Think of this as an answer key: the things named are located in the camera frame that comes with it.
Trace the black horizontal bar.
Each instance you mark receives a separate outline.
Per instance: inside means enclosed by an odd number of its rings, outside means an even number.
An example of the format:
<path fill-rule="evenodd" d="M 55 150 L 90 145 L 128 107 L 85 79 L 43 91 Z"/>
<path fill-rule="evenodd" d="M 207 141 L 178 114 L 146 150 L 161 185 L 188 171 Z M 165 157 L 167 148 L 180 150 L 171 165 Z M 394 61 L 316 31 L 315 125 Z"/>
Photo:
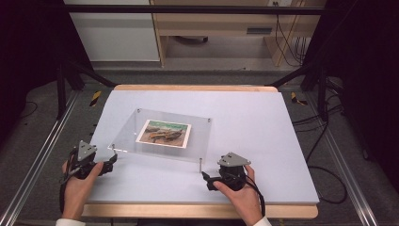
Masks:
<path fill-rule="evenodd" d="M 145 6 L 145 5 L 65 5 L 68 12 L 84 13 L 180 13 L 180 14 L 278 14 L 323 15 L 324 8 L 227 7 L 227 6 Z"/>

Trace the yellow black floor tape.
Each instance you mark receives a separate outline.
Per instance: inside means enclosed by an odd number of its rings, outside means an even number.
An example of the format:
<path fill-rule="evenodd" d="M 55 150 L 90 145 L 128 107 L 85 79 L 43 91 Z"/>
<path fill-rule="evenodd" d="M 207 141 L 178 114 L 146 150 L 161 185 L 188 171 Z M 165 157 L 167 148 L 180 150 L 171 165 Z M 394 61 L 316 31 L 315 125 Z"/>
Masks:
<path fill-rule="evenodd" d="M 90 101 L 89 106 L 95 106 L 95 105 L 97 104 L 97 102 L 98 102 L 98 100 L 99 100 L 99 98 L 100 98 L 101 93 L 102 93 L 102 92 L 101 92 L 100 90 L 97 90 L 97 91 L 94 92 L 94 94 L 93 94 L 93 96 L 92 96 L 92 99 L 91 99 L 91 101 Z"/>

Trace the yellow-handled tool right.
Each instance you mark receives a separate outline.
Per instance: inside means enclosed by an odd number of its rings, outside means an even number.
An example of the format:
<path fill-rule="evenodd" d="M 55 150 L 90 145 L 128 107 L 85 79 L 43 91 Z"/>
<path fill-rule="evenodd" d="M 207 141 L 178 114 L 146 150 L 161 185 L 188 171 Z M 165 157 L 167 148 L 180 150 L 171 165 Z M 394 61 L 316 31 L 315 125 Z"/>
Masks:
<path fill-rule="evenodd" d="M 294 103 L 294 104 L 308 105 L 307 101 L 298 100 L 297 97 L 296 97 L 295 92 L 291 92 L 291 100 L 292 100 L 292 103 Z"/>

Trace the dark curtain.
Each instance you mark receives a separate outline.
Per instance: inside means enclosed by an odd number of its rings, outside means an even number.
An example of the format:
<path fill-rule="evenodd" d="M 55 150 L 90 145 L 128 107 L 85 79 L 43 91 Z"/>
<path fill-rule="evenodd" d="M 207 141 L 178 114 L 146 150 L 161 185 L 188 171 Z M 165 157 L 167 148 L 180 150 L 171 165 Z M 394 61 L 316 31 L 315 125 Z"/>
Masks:
<path fill-rule="evenodd" d="M 28 92 L 56 80 L 63 60 L 91 67 L 64 0 L 0 0 L 0 145 Z"/>
<path fill-rule="evenodd" d="M 343 81 L 342 102 L 360 142 L 399 192 L 399 0 L 327 0 L 306 59 Z"/>

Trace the person's left hand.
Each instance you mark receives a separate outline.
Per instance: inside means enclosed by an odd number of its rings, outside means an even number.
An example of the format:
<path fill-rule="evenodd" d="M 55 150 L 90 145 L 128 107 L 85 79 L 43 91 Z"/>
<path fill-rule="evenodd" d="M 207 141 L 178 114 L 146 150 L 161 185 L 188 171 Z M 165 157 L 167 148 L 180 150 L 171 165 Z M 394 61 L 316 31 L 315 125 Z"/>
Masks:
<path fill-rule="evenodd" d="M 103 169 L 103 162 L 97 163 L 89 176 L 84 179 L 72 177 L 66 184 L 64 192 L 64 210 L 61 217 L 79 220 L 88 200 L 94 183 Z"/>

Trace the clear acrylic photo frame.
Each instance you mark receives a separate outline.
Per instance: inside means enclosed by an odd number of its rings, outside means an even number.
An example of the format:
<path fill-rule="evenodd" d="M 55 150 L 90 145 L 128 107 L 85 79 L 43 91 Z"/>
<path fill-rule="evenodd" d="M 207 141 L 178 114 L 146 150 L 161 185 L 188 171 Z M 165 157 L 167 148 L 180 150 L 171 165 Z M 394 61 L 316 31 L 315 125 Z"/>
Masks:
<path fill-rule="evenodd" d="M 146 120 L 171 121 L 191 124 L 185 149 L 137 143 L 136 138 Z M 124 153 L 139 153 L 168 159 L 204 164 L 212 127 L 210 118 L 138 108 L 121 127 L 109 149 Z"/>

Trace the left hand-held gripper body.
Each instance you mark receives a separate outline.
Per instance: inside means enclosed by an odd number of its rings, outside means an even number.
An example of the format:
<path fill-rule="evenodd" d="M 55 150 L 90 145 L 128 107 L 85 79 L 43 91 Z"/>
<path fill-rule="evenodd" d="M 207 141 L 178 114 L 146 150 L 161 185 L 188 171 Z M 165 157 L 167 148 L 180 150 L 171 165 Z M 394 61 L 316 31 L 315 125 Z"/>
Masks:
<path fill-rule="evenodd" d="M 81 140 L 72 152 L 71 175 L 78 179 L 86 179 L 96 165 L 94 157 L 97 148 Z"/>

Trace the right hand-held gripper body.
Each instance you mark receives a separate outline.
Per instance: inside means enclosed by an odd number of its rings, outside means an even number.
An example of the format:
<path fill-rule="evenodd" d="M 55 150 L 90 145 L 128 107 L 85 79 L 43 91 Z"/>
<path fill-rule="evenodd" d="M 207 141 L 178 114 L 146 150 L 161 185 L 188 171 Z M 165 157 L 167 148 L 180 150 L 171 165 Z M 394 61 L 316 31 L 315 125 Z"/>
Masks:
<path fill-rule="evenodd" d="M 245 186 L 247 175 L 244 171 L 244 166 L 251 164 L 249 160 L 236 153 L 227 153 L 219 159 L 217 164 L 220 166 L 221 181 L 226 186 L 234 191 L 238 191 Z"/>

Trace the black metal stand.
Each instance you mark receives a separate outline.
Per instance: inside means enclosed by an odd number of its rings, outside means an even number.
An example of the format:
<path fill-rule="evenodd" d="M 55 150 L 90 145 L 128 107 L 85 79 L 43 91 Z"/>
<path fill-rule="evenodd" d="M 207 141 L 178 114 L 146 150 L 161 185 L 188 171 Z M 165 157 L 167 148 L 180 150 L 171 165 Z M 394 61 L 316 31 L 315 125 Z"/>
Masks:
<path fill-rule="evenodd" d="M 326 104 L 326 90 L 327 90 L 327 71 L 321 65 L 317 63 L 309 63 L 300 67 L 299 69 L 289 73 L 281 79 L 268 84 L 268 87 L 279 88 L 286 82 L 293 80 L 294 78 L 304 75 L 300 87 L 305 90 L 311 90 L 315 85 L 318 85 L 317 94 L 317 113 L 321 116 L 323 121 L 328 120 L 327 104 Z"/>
<path fill-rule="evenodd" d="M 82 90 L 85 86 L 81 74 L 85 74 L 90 78 L 100 82 L 101 84 L 114 88 L 117 83 L 114 83 L 96 72 L 89 67 L 86 67 L 78 62 L 65 60 L 60 63 L 56 69 L 56 87 L 57 87 L 57 101 L 58 101 L 58 112 L 57 119 L 59 120 L 65 113 L 67 109 L 66 100 L 66 89 L 65 82 L 68 82 L 73 90 Z"/>

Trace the grey label plate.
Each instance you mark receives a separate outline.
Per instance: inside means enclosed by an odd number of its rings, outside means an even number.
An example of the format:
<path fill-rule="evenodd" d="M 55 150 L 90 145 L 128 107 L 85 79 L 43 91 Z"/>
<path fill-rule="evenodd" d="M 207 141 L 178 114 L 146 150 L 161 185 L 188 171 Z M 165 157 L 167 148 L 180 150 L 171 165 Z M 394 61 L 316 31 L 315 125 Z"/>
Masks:
<path fill-rule="evenodd" d="M 248 27 L 248 35 L 270 35 L 273 31 L 272 27 Z"/>

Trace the person's right hand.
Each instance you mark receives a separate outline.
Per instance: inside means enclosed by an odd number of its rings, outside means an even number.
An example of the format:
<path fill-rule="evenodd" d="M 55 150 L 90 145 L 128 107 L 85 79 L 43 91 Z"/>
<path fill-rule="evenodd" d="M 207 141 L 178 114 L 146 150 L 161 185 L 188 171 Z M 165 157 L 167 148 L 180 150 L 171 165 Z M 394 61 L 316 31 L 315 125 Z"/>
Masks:
<path fill-rule="evenodd" d="M 239 191 L 231 190 L 225 185 L 225 188 L 219 191 L 229 199 L 247 226 L 253 226 L 263 218 L 258 193 L 249 185 L 245 185 Z"/>

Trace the white board mat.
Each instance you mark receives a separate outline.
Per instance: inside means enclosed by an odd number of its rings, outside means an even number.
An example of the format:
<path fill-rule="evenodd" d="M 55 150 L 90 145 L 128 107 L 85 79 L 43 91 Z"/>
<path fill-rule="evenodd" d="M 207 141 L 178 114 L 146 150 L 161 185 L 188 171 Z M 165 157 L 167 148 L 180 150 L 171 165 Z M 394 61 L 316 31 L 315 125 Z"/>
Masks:
<path fill-rule="evenodd" d="M 195 162 L 120 153 L 100 177 L 92 202 L 224 203 L 207 188 L 203 173 L 216 174 L 220 157 L 237 153 L 256 170 L 256 185 L 269 204 L 316 204 L 319 199 L 278 92 L 114 90 L 91 140 L 96 158 L 109 158 L 129 117 L 144 110 L 202 117 L 210 123 L 207 154 Z"/>

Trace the aluminium rail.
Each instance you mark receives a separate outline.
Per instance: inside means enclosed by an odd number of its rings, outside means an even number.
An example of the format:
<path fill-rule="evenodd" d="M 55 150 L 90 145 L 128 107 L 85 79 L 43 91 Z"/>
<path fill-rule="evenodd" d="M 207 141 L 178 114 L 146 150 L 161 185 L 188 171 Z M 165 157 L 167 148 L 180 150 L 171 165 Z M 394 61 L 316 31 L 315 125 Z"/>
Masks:
<path fill-rule="evenodd" d="M 322 113 L 317 113 L 319 111 L 318 106 L 316 106 L 318 100 L 315 100 L 315 98 L 310 94 L 306 94 L 306 97 L 309 99 L 311 109 L 316 114 L 320 114 L 321 117 Z M 326 104 L 326 108 L 324 109 L 327 112 L 326 113 L 327 120 L 325 122 L 323 122 L 321 118 L 318 120 L 318 123 L 323 127 L 324 131 L 321 133 L 320 138 L 325 143 L 327 150 L 331 155 L 331 159 L 334 162 L 335 171 L 336 171 L 334 177 L 338 178 L 337 180 L 340 182 L 341 186 L 343 187 L 345 194 L 343 195 L 345 199 L 340 198 L 340 201 L 334 202 L 334 205 L 337 206 L 343 205 L 343 203 L 346 201 L 351 202 L 355 212 L 359 217 L 361 225 L 378 226 L 375 215 L 369 203 L 366 201 L 366 198 L 359 186 L 359 183 L 355 178 L 355 175 L 353 174 L 353 171 L 349 168 L 349 165 L 344 159 L 344 156 L 337 144 L 336 139 L 334 138 L 330 129 L 328 128 L 328 122 L 329 122 L 328 117 L 333 114 L 331 112 L 339 112 L 338 109 L 343 111 L 343 107 L 341 102 L 339 101 L 338 94 L 336 93 L 328 94 L 327 98 L 324 101 L 322 101 L 322 104 Z"/>
<path fill-rule="evenodd" d="M 25 175 L 24 180 L 19 186 L 6 211 L 2 217 L 0 217 L 0 226 L 12 226 L 21 213 L 21 210 L 31 193 L 33 186 L 38 181 L 41 171 L 50 153 L 54 149 L 54 146 L 56 145 L 59 135 L 61 134 L 69 116 L 71 115 L 79 94 L 79 91 L 71 92 L 70 98 L 66 104 L 66 109 L 61 114 L 60 118 L 56 120 L 51 132 L 41 146 L 40 151 L 31 165 L 28 173 Z"/>

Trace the boat picture print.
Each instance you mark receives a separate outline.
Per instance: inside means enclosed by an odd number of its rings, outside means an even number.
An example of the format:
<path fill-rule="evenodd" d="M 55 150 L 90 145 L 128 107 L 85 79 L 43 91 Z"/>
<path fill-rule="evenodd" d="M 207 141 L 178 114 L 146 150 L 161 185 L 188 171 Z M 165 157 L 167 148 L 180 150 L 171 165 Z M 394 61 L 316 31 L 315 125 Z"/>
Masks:
<path fill-rule="evenodd" d="M 137 143 L 185 149 L 191 124 L 171 121 L 146 120 L 136 138 Z"/>

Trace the white cabinet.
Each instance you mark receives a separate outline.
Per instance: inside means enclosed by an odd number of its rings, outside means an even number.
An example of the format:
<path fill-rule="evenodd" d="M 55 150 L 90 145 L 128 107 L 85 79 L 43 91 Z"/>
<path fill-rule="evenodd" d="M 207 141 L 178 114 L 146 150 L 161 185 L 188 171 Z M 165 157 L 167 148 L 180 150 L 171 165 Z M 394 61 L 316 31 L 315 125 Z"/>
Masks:
<path fill-rule="evenodd" d="M 150 13 L 71 13 L 91 61 L 158 61 Z"/>

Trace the wooden table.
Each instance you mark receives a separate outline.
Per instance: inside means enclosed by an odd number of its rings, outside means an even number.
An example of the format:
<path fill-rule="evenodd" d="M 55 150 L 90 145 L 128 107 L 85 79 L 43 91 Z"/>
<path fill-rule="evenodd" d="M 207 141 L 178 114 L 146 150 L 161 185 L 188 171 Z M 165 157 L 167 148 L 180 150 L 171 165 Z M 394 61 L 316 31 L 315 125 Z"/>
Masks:
<path fill-rule="evenodd" d="M 273 87 L 250 86 L 119 85 L 112 91 L 114 90 L 278 92 Z M 113 153 L 120 155 L 123 152 L 114 150 Z M 318 214 L 317 204 L 265 202 L 265 208 L 269 218 L 315 218 Z M 224 203 L 92 202 L 89 198 L 84 214 L 87 217 L 103 218 L 236 218 L 237 216 L 227 198 Z"/>

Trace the light wooden desk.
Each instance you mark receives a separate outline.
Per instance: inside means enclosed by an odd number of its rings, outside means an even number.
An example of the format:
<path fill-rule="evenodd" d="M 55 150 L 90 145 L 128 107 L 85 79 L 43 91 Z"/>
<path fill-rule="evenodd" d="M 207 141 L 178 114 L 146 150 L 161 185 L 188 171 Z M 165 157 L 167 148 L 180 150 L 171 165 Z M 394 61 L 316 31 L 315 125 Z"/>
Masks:
<path fill-rule="evenodd" d="M 235 6 L 277 8 L 322 8 L 327 0 L 150 0 L 153 6 Z M 265 40 L 275 66 L 287 56 L 294 38 L 310 38 L 320 17 L 318 15 L 262 14 L 180 14 L 155 13 L 157 35 L 160 37 L 194 36 L 257 36 Z M 272 27 L 270 35 L 248 35 L 248 27 Z"/>

